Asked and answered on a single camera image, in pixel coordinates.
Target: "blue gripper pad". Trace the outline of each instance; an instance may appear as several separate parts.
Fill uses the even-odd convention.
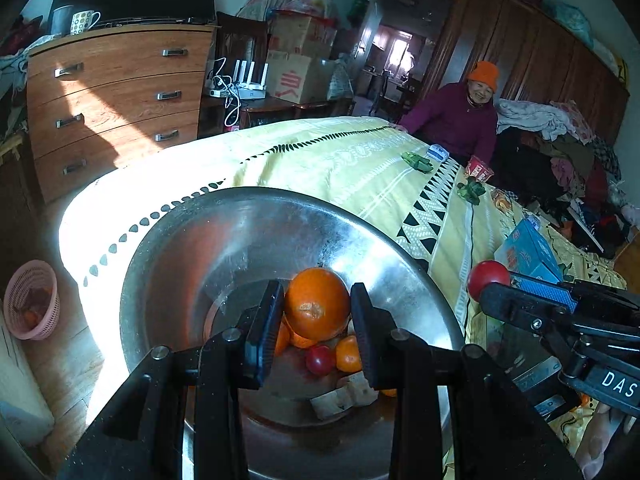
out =
[[[511,276],[514,278],[511,283],[515,288],[519,288],[524,292],[534,294],[540,298],[545,298],[546,300],[562,303],[572,314],[574,313],[578,302],[571,297],[571,294],[569,294],[569,291],[565,288],[555,286],[551,283],[541,282],[540,280],[534,280],[515,272],[512,272]]]

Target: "pink basket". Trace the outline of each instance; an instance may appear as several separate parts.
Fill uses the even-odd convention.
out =
[[[21,311],[29,290],[43,287],[51,288],[49,308],[42,321],[29,330]],[[48,337],[58,323],[59,313],[58,281],[47,262],[31,260],[15,271],[4,293],[4,321],[14,336],[35,340]]]

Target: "red clothing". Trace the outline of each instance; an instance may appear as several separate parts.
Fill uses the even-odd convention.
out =
[[[498,114],[493,102],[476,108],[466,96],[466,81],[444,85],[415,105],[399,124],[428,144],[439,144],[453,155],[475,155],[489,164]]]

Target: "wooden wardrobe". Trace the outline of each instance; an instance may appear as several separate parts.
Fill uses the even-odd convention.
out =
[[[546,104],[572,99],[613,145],[629,94],[578,38],[520,0],[453,0],[423,79],[421,98],[462,81],[478,60],[500,69],[497,94]]]

